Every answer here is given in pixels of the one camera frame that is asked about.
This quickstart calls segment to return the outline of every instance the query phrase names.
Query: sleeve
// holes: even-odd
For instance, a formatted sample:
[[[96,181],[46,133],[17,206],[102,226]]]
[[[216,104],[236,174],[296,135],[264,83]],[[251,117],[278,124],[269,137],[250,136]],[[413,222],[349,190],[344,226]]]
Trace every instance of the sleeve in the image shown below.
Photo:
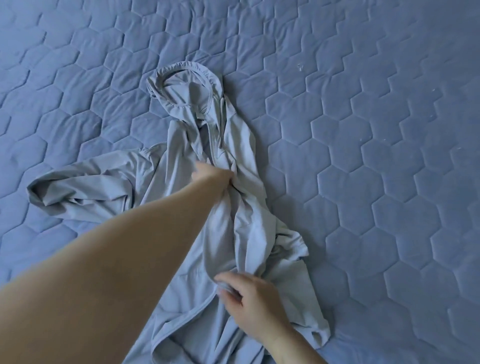
[[[28,199],[51,216],[101,223],[140,204],[157,164],[142,150],[107,153],[36,178]]]

